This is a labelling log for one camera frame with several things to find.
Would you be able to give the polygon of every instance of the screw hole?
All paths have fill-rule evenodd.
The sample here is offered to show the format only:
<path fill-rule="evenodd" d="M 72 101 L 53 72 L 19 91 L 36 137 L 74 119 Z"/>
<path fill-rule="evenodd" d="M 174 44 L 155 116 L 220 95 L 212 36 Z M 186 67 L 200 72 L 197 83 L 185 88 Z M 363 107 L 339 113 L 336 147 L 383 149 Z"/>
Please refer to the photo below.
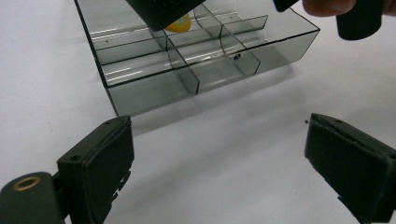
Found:
<path fill-rule="evenodd" d="M 80 155 L 74 155 L 70 158 L 71 161 L 78 161 L 81 158 Z"/>
<path fill-rule="evenodd" d="M 235 56 L 233 56 L 233 60 L 234 60 L 234 61 L 237 61 L 237 60 L 239 60 L 241 57 L 242 57 L 241 53 L 237 53 L 237 54 L 235 54 Z"/>
<path fill-rule="evenodd" d="M 16 191 L 23 191 L 26 189 L 31 189 L 32 187 L 36 186 L 40 182 L 40 177 L 38 176 L 29 176 L 20 181 L 18 181 L 14 185 L 14 190 Z"/>

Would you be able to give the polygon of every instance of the organizer compartment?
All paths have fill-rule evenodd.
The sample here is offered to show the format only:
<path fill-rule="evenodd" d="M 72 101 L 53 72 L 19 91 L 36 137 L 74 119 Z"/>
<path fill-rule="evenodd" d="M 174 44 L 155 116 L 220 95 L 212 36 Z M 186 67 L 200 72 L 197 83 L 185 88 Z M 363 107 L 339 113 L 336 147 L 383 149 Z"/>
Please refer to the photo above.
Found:
<path fill-rule="evenodd" d="M 319 28 L 272 1 L 206 0 L 182 34 L 152 32 L 124 0 L 75 0 L 118 115 L 151 109 L 298 61 Z"/>

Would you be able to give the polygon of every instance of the human hand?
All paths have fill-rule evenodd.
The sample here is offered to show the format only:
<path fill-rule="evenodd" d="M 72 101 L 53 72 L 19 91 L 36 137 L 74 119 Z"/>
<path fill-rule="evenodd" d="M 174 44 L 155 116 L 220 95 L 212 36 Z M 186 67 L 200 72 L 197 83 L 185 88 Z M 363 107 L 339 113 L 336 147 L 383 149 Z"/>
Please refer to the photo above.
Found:
<path fill-rule="evenodd" d="M 305 11 L 319 17 L 341 15 L 352 9 L 357 0 L 303 0 Z M 384 14 L 396 16 L 396 0 L 383 0 Z"/>

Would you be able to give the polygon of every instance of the yellow object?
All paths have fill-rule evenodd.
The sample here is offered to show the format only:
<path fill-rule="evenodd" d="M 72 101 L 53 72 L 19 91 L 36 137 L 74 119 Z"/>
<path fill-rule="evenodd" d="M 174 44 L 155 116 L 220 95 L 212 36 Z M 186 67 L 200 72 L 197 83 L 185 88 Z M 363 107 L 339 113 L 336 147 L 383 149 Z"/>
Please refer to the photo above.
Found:
<path fill-rule="evenodd" d="M 191 17 L 189 14 L 184 15 L 174 23 L 170 24 L 165 30 L 174 33 L 183 33 L 189 31 L 191 28 Z"/>

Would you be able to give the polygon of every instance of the white table surface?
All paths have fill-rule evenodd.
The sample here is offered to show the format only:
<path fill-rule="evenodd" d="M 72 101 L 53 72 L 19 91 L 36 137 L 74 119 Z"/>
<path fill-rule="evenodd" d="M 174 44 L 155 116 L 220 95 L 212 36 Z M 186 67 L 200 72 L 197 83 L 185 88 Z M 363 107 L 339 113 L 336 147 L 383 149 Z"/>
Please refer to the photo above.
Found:
<path fill-rule="evenodd" d="M 132 176 L 106 223 L 358 223 L 304 157 L 310 114 L 396 147 L 396 18 L 357 42 L 335 18 L 297 63 L 133 118 Z M 54 174 L 115 113 L 71 0 L 0 6 L 0 186 Z"/>

